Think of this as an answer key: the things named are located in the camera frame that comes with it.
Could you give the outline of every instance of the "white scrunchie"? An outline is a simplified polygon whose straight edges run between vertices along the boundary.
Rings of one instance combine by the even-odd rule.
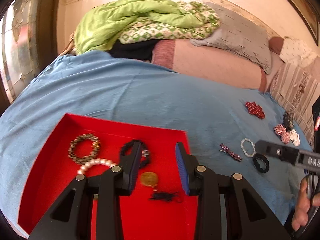
[[[300,135],[297,134],[295,129],[292,129],[289,132],[290,140],[292,140],[294,146],[299,146],[300,145]]]

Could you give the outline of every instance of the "purple beaded hair clip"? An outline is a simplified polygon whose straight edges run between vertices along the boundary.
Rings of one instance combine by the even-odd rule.
[[[227,146],[225,146],[223,143],[220,144],[220,147],[222,150],[219,150],[221,152],[225,152],[227,154],[229,154],[232,158],[234,158],[236,161],[240,162],[242,160],[242,158],[240,157],[240,155],[235,154],[233,151],[231,151]]]

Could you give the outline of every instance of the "white beaded bracelet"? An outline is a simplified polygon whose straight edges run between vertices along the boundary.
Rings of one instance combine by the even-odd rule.
[[[244,149],[244,147],[243,147],[244,141],[247,141],[247,142],[250,142],[250,143],[251,143],[251,146],[252,146],[252,148],[253,148],[252,154],[247,153],[246,150]],[[253,157],[253,156],[256,154],[256,149],[254,148],[254,143],[253,143],[250,139],[244,138],[244,139],[241,141],[240,146],[241,146],[241,149],[242,149],[242,151],[244,152],[244,155],[245,155],[245,156],[247,156],[247,157]]]
[[[86,162],[84,165],[81,165],[80,169],[77,170],[77,174],[85,174],[85,172],[89,168],[91,168],[94,165],[99,165],[99,164],[106,165],[106,166],[108,166],[110,168],[117,165],[116,163],[113,163],[112,161],[107,160],[107,159],[100,159],[100,158],[92,159],[92,160]]]

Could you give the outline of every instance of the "silver rivet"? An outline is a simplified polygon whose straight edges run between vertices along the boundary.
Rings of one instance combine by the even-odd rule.
[[[233,174],[233,178],[236,180],[241,180],[242,179],[242,175],[240,173],[235,173]]]
[[[120,166],[113,166],[113,167],[111,168],[111,170],[112,170],[113,172],[119,172],[119,171],[121,171],[121,167],[120,167]]]
[[[80,180],[83,180],[84,179],[84,175],[83,174],[78,174],[76,176],[76,180],[80,181]]]
[[[199,172],[204,172],[206,170],[206,168],[202,165],[197,166],[197,171]]]

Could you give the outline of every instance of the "brown beaded bracelet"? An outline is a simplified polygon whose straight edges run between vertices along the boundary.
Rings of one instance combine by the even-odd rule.
[[[83,156],[82,158],[79,158],[77,155],[73,153],[73,151],[76,148],[76,144],[84,140],[92,141],[92,151],[90,152],[89,156],[86,155],[86,156]],[[79,135],[76,139],[70,142],[70,146],[68,149],[68,157],[71,160],[73,160],[76,164],[84,165],[89,160],[95,159],[96,156],[98,155],[99,150],[100,150],[99,138],[92,133],[87,133],[87,134]]]

